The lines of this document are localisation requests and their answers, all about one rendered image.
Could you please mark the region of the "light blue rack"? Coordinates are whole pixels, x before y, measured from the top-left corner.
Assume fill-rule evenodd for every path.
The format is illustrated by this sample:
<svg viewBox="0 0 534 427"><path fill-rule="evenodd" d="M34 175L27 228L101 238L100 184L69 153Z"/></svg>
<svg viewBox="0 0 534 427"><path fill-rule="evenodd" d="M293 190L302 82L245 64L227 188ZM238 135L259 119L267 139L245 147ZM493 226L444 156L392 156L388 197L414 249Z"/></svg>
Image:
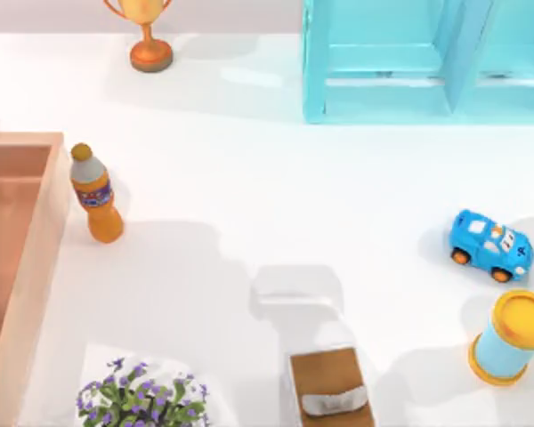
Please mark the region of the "light blue rack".
<svg viewBox="0 0 534 427"><path fill-rule="evenodd" d="M534 125L534 0L303 0L310 123Z"/></svg>

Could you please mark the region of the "blue toy car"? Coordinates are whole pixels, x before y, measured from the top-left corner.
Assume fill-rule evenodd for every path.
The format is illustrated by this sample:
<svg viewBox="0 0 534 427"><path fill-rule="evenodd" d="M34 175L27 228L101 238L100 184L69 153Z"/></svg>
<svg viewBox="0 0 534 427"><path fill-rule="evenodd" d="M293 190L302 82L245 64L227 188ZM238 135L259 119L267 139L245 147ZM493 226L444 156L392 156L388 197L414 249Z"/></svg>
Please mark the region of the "blue toy car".
<svg viewBox="0 0 534 427"><path fill-rule="evenodd" d="M525 234L469 209L456 215L449 245L455 263L484 270L499 283L524 280L534 262Z"/></svg>

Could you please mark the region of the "blue and yellow can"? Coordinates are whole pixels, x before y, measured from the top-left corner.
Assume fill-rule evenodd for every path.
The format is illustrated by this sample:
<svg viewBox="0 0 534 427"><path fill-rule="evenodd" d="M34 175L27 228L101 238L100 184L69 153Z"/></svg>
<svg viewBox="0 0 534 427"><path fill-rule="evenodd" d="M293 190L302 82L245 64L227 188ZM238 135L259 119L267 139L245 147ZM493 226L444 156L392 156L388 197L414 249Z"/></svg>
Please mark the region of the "blue and yellow can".
<svg viewBox="0 0 534 427"><path fill-rule="evenodd" d="M510 386L534 356L534 293L514 289L496 301L488 326L468 350L468 363L484 382Z"/></svg>

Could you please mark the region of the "purple flower plant pot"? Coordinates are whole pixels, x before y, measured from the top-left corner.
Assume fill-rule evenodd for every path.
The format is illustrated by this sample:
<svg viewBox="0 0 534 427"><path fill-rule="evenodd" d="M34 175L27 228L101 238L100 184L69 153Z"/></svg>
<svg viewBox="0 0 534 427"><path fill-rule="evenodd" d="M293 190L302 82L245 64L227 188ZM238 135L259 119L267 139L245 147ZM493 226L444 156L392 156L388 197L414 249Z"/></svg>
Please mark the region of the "purple flower plant pot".
<svg viewBox="0 0 534 427"><path fill-rule="evenodd" d="M208 387L187 368L133 357L107 368L77 394L76 427L212 427Z"/></svg>

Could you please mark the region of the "shallow salmon-coloured box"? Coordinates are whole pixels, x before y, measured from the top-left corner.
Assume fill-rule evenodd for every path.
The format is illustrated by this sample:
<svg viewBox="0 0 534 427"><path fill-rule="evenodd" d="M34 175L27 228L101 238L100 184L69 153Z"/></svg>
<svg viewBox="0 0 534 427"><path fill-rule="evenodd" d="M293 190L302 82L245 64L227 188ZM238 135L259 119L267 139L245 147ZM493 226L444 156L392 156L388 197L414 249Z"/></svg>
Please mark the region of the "shallow salmon-coloured box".
<svg viewBox="0 0 534 427"><path fill-rule="evenodd" d="M62 133L0 132L0 427L15 427L69 209Z"/></svg>

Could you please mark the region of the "gold trophy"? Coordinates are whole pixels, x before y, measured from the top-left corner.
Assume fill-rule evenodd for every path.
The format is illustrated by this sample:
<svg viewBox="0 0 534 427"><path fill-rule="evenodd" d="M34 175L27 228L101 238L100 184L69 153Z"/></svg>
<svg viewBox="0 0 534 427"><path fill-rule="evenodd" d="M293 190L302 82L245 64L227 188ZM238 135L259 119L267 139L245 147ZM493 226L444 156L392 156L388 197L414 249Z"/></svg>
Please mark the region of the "gold trophy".
<svg viewBox="0 0 534 427"><path fill-rule="evenodd" d="M142 29L142 40L130 51L130 62L133 68L144 73L155 73L165 70L173 61L174 53L171 45L152 35L152 24L173 0L117 0L117 9L110 0L103 3L116 15L130 20Z"/></svg>

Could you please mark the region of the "orange drink bottle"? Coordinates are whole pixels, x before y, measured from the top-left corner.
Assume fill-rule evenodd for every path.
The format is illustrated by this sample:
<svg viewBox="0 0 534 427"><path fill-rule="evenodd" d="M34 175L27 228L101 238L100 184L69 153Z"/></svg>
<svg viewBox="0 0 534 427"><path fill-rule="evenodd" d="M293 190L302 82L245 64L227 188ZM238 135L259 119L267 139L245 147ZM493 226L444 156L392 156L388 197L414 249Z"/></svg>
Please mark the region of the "orange drink bottle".
<svg viewBox="0 0 534 427"><path fill-rule="evenodd" d="M108 169L84 142L74 145L70 155L70 180L77 201L87 212L91 235L104 244L116 241L124 232L124 221L114 205Z"/></svg>

